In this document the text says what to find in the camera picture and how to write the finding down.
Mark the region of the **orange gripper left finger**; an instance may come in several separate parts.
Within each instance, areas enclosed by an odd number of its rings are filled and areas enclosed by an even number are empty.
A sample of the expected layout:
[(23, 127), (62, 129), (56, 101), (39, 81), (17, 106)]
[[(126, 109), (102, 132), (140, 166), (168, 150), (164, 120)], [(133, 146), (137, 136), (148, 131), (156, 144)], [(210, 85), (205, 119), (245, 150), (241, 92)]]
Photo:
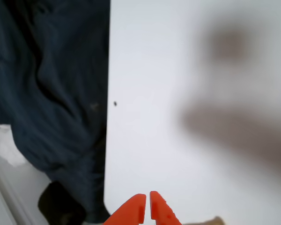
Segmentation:
[(103, 225), (139, 225), (144, 223), (146, 195), (136, 194), (121, 205)]

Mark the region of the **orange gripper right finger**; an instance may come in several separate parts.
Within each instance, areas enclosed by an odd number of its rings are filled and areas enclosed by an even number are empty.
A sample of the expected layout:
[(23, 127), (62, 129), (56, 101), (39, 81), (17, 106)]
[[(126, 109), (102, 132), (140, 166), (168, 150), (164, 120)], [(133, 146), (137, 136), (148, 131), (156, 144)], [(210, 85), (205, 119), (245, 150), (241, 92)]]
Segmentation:
[(157, 191), (150, 192), (151, 219), (157, 225), (181, 225), (175, 213)]

